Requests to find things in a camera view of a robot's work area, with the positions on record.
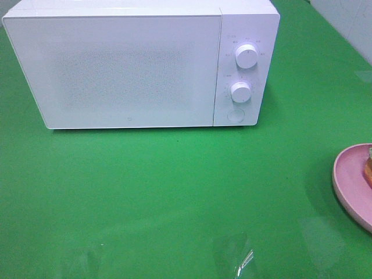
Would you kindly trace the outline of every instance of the green surface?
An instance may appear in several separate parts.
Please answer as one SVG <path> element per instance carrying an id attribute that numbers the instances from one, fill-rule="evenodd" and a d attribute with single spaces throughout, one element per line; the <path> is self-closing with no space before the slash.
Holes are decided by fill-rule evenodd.
<path id="1" fill-rule="evenodd" d="M 254 127 L 47 130 L 1 29 L 0 278 L 225 278 L 247 239 L 256 278 L 371 278 L 331 182 L 372 142 L 371 67 L 305 1 L 274 4 Z"/>

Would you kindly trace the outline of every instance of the white knob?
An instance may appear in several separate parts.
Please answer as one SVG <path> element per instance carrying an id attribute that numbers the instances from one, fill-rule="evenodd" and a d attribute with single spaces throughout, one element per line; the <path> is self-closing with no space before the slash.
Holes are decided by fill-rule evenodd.
<path id="1" fill-rule="evenodd" d="M 257 63 L 258 50 L 254 45 L 245 44 L 235 51 L 235 59 L 240 68 L 248 69 Z"/>
<path id="2" fill-rule="evenodd" d="M 235 83 L 231 86 L 231 98 L 235 103 L 244 103 L 251 98 L 251 88 L 245 82 Z"/>

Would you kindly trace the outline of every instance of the microwave window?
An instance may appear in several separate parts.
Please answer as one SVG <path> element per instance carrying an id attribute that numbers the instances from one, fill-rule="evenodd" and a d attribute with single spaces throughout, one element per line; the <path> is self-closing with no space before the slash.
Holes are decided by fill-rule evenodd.
<path id="1" fill-rule="evenodd" d="M 68 43 L 43 46 L 60 107 L 74 110 L 192 108 L 192 43 L 144 46 Z"/>

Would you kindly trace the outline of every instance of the white tile wall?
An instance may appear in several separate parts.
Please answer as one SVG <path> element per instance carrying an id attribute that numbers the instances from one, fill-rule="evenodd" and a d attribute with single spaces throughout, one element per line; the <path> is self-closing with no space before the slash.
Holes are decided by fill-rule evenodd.
<path id="1" fill-rule="evenodd" d="M 311 4 L 372 65 L 372 0 L 311 0 Z"/>
<path id="2" fill-rule="evenodd" d="M 16 5 L 20 0 L 0 0 L 0 18 L 2 18 L 7 11 Z"/>

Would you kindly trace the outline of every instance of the microwave door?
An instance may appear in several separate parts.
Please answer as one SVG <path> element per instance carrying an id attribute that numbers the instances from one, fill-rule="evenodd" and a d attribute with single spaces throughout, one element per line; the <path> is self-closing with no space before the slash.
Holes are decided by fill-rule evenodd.
<path id="1" fill-rule="evenodd" d="M 212 126 L 220 16 L 5 20 L 48 128 Z"/>

